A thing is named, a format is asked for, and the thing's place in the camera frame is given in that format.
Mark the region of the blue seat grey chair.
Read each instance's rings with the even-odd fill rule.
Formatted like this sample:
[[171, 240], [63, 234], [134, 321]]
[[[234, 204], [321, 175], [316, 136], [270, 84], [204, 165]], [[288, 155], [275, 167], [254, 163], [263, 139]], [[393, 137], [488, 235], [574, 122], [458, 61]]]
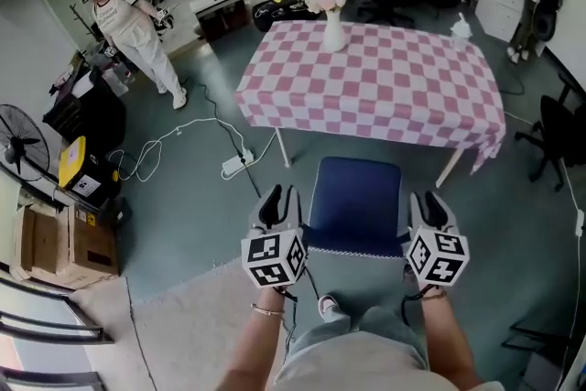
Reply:
[[321, 160], [309, 210], [309, 249], [333, 255], [400, 259], [401, 169], [347, 157]]

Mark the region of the white vase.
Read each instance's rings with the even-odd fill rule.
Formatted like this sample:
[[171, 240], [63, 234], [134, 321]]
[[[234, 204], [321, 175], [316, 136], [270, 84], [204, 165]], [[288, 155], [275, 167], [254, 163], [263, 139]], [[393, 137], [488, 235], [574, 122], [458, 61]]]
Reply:
[[326, 27], [323, 32], [323, 47], [328, 52], [338, 52], [345, 47], [345, 33], [340, 11], [326, 12]]

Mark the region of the black framed glass window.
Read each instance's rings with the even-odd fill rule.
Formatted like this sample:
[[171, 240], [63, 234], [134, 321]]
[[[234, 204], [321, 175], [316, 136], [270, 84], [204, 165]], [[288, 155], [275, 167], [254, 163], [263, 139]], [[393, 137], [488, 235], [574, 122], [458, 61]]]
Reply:
[[[55, 346], [97, 346], [114, 342], [104, 327], [97, 324], [71, 299], [69, 291], [51, 289], [43, 283], [18, 281], [11, 278], [0, 263], [0, 286], [11, 288], [33, 298], [51, 300], [65, 306], [75, 322], [73, 324], [28, 318], [0, 308], [0, 335], [9, 339]], [[88, 388], [91, 391], [108, 391], [97, 372], [42, 373], [17, 370], [0, 365], [0, 391], [16, 391], [23, 386], [42, 391], [73, 391]]]

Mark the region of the clear plastic drink cup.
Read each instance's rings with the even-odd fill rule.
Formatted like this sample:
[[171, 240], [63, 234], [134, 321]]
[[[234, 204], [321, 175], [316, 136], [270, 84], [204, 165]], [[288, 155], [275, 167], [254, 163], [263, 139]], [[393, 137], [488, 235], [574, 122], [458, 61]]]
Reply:
[[457, 51], [464, 51], [472, 36], [472, 29], [463, 13], [459, 13], [459, 20], [450, 29], [451, 44]]

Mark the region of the white top low cabinet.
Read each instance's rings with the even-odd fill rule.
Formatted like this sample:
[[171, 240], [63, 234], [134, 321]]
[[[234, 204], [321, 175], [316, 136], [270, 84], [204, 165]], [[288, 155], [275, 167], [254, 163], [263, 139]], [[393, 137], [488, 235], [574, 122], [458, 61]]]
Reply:
[[245, 0], [194, 0], [190, 11], [196, 17], [201, 35], [208, 42], [246, 27], [251, 22]]

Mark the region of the black standing fan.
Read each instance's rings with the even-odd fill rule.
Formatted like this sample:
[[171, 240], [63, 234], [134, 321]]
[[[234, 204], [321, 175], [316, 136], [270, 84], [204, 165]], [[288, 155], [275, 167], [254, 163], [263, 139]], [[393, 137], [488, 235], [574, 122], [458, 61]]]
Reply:
[[0, 104], [0, 164], [25, 182], [49, 174], [49, 147], [32, 118], [12, 104]]

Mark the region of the black coat rack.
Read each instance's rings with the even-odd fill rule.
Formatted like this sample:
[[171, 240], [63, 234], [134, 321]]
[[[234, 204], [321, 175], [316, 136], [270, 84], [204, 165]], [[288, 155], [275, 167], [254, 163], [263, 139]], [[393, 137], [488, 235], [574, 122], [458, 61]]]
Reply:
[[71, 12], [73, 13], [73, 15], [75, 16], [75, 19], [77, 21], [80, 21], [81, 24], [83, 25], [83, 27], [87, 30], [88, 34], [90, 34], [95, 39], [95, 41], [98, 42], [100, 40], [99, 37], [94, 33], [94, 31], [92, 30], [92, 28], [84, 20], [83, 16], [78, 13], [78, 11], [76, 10], [75, 6], [76, 6], [75, 4], [69, 5], [69, 9], [71, 10]]

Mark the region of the person's grey jeans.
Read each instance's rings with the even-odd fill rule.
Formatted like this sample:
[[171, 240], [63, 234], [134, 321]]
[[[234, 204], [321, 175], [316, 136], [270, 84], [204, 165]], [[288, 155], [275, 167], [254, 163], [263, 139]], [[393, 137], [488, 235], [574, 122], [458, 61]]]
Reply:
[[294, 342], [279, 377], [394, 375], [428, 369], [417, 335], [392, 311], [372, 307], [353, 320], [337, 308], [334, 321], [323, 322]]

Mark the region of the black drawer cabinet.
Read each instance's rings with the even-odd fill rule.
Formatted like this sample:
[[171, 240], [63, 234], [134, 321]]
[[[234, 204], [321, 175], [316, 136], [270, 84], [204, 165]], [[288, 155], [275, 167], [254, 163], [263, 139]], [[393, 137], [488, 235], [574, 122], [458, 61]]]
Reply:
[[59, 87], [52, 86], [49, 95], [54, 101], [42, 122], [66, 142], [83, 136], [90, 150], [101, 157], [123, 143], [125, 105], [98, 68], [80, 66]]

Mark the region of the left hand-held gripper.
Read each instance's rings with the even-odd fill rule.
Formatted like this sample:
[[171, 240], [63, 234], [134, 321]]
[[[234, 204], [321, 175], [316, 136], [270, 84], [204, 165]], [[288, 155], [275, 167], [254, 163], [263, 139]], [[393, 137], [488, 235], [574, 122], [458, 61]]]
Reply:
[[257, 288], [286, 288], [294, 285], [307, 264], [307, 227], [301, 224], [298, 190], [290, 186], [280, 220], [278, 204], [282, 186], [267, 190], [249, 216], [250, 229], [241, 241], [245, 273]]

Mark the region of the black toolbox with yellow lid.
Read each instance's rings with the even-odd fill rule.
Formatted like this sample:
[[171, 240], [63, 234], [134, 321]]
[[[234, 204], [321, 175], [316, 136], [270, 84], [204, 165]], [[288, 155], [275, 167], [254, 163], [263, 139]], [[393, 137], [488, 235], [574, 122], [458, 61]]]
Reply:
[[117, 167], [96, 156], [85, 136], [77, 137], [60, 154], [59, 187], [71, 191], [87, 202], [99, 206], [120, 193]]

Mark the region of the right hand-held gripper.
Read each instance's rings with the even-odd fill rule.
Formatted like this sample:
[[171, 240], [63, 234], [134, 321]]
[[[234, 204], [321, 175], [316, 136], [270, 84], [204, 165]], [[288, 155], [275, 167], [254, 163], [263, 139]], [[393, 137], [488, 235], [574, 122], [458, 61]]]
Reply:
[[418, 283], [453, 286], [470, 261], [470, 251], [467, 238], [458, 235], [451, 208], [436, 192], [426, 191], [425, 196], [411, 192], [408, 226], [415, 235], [406, 259]]

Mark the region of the person's right forearm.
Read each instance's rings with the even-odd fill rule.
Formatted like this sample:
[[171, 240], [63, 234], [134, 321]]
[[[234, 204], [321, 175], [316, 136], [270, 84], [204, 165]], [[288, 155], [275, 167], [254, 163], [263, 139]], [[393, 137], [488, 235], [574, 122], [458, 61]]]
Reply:
[[430, 370], [470, 391], [481, 383], [472, 349], [443, 288], [432, 287], [421, 300]]

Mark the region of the person's grey shirt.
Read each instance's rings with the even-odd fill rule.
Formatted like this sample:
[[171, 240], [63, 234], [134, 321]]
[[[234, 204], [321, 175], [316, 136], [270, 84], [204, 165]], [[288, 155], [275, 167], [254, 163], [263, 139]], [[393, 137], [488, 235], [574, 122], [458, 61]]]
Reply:
[[295, 342], [272, 391], [505, 391], [498, 382], [476, 381], [460, 330], [433, 330], [428, 338], [437, 373], [403, 342], [364, 331], [327, 339], [307, 332]]

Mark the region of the person's left forearm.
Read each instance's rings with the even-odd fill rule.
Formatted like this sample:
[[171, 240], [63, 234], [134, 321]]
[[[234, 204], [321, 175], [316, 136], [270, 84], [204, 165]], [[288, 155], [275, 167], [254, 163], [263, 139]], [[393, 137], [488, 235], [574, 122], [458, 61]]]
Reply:
[[260, 289], [215, 391], [265, 391], [276, 358], [285, 299], [274, 289]]

